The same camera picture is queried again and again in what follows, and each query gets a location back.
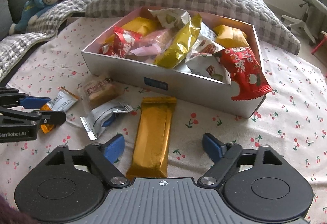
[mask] bed sheet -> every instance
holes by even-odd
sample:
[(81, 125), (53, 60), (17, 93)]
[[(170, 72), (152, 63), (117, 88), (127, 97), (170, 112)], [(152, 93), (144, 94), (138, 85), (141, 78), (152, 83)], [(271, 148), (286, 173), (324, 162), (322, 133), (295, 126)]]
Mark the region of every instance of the bed sheet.
[[(80, 50), (113, 24), (112, 19), (80, 18), (57, 38), (41, 46), (9, 82), (11, 87), (35, 96), (55, 97), (60, 86), (78, 93), (91, 76)], [(273, 92), (255, 114), (244, 119), (178, 100), (169, 147), (169, 177), (197, 180), (213, 164), (202, 150), (206, 132), (222, 142), (235, 141), (244, 148), (269, 144), (312, 185), (315, 193), (306, 219), (312, 224), (327, 220), (327, 103), (326, 83), (320, 70), (266, 42), (260, 42), (264, 73)], [(130, 166), (143, 97), (160, 96), (150, 90), (123, 85), (124, 98), (134, 110), (118, 118), (99, 142), (123, 134), (124, 155), (115, 162), (123, 173)], [(0, 145), (0, 192), (15, 206), (19, 181), (57, 145), (80, 149), (90, 143), (83, 130), (81, 102), (67, 113), (67, 122), (37, 140)]]

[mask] white box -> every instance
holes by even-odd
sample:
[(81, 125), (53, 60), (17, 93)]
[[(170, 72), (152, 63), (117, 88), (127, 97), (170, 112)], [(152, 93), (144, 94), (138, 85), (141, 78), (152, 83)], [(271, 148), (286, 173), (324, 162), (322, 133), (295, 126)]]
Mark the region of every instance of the white box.
[[(81, 51), (89, 71), (95, 75), (107, 73), (117, 82), (151, 89), (154, 92), (174, 96), (181, 100), (244, 118), (251, 117), (265, 100), (265, 96), (252, 100), (233, 101), (231, 99), (231, 85), (215, 79), (98, 53), (105, 39), (113, 34), (115, 26), (121, 27), (138, 16), (153, 19), (147, 9), (158, 10), (162, 9), (162, 7), (141, 7), (134, 10), (108, 28)], [(202, 21), (210, 28), (223, 24), (241, 29), (247, 35), (247, 41), (262, 67), (262, 56), (254, 26), (213, 14), (196, 11), (188, 12), (191, 16), (199, 13), (202, 16)]]

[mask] bed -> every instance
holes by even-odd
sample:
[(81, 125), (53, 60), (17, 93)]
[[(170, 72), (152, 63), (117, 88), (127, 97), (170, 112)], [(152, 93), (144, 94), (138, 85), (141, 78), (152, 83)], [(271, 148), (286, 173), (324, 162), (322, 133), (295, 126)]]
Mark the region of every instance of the bed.
[[(3, 78), (33, 44), (47, 40), (19, 68), (8, 86), (52, 98), (61, 86), (78, 93), (82, 83), (94, 77), (88, 72), (80, 50), (115, 23), (117, 17), (144, 5), (180, 7), (252, 23), (260, 39), (263, 70), (273, 88), (250, 119), (178, 100), (171, 130), (168, 176), (197, 180), (210, 168), (212, 162), (201, 146), (206, 132), (222, 142), (236, 141), (244, 148), (267, 143), (312, 185), (315, 198), (306, 219), (314, 224), (327, 219), (327, 120), (323, 118), (327, 114), (326, 83), (318, 68), (296, 57), (300, 43), (262, 0), (66, 0), (28, 27), (28, 33), (7, 37), (0, 43), (0, 76)], [(60, 24), (73, 12), (85, 12), (86, 17), (58, 34)], [(134, 110), (118, 119), (99, 142), (106, 142), (118, 133), (124, 135), (125, 152), (115, 165), (125, 173), (131, 161), (141, 100), (160, 95), (128, 85), (123, 87), (123, 96)], [(19, 181), (57, 145), (80, 149), (90, 143), (79, 118), (83, 114), (79, 102), (67, 113), (66, 123), (53, 132), (39, 133), (35, 141), (0, 145), (0, 191), (10, 205), (15, 206), (13, 192)]]

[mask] blue label on box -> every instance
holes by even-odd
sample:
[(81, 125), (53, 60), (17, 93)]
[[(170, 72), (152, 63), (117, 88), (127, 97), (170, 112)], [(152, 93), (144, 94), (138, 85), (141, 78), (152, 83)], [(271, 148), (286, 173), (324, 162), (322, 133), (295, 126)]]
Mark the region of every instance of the blue label on box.
[(168, 83), (166, 83), (166, 82), (161, 82), (161, 81), (158, 81), (155, 79), (150, 79), (150, 78), (144, 77), (144, 83), (150, 87), (156, 87), (156, 88), (160, 88), (163, 90), (168, 90)]

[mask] plaid quilt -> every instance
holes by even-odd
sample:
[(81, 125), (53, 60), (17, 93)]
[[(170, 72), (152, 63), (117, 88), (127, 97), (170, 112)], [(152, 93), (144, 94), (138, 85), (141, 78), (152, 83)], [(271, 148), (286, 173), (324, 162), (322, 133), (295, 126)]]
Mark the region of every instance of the plaid quilt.
[(0, 42), (0, 81), (34, 44), (55, 37), (61, 23), (72, 13), (84, 12), (91, 1), (65, 0), (40, 16), (27, 33), (4, 38)]
[(300, 42), (286, 29), (263, 0), (94, 0), (85, 16), (122, 17), (140, 6), (178, 7), (206, 12), (254, 25), (259, 40), (297, 55)]

